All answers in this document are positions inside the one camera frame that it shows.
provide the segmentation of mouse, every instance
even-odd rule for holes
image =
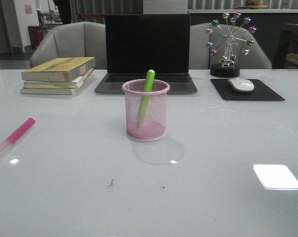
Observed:
[[[232,89],[238,92],[249,92],[254,89],[253,83],[248,79],[233,78],[228,80]]]

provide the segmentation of laptop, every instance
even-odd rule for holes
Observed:
[[[96,93],[122,94],[126,81],[150,69],[170,84],[168,94],[197,92],[188,73],[189,14],[107,15],[105,23],[108,68]]]

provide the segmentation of pink mesh pen holder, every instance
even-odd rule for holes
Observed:
[[[127,134],[139,141],[154,141],[166,134],[167,91],[170,85],[154,80],[151,92],[143,92],[145,79],[123,84]]]

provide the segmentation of pink highlighter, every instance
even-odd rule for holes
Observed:
[[[0,145],[0,158],[11,148],[11,146],[20,139],[20,137],[30,129],[35,123],[35,119],[29,118],[26,120],[15,132],[13,132],[2,144]]]

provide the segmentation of laptop keyboard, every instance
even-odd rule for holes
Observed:
[[[145,79],[146,74],[115,74],[109,75],[106,82],[124,82],[136,79]],[[176,74],[176,75],[163,75],[163,74],[156,74],[154,79],[162,80],[166,82],[188,82],[186,75],[184,74]]]

